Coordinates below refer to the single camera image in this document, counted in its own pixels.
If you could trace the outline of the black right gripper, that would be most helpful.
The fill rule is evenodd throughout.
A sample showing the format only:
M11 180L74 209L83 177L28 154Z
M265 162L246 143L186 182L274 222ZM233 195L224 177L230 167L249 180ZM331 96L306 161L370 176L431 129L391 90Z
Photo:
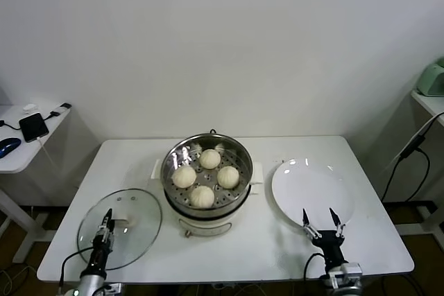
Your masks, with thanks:
M309 221L307 212L305 209L302 210L302 228L304 229L306 235L312 239L311 243L322 250L325 267L326 268L336 268L345 263L343 253L341 251L341 246L345 240L343 235L343 230L345 224L341 222L339 215L330 207L330 215L335 230L321 230L318 231L314 228Z

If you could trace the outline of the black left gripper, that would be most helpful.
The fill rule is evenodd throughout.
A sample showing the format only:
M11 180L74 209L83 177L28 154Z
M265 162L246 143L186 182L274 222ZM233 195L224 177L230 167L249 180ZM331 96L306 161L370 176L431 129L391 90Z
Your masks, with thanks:
M88 262L88 275L106 275L106 263L114 238L114 219L109 208L102 220L101 228L96 232L92 241L92 253Z

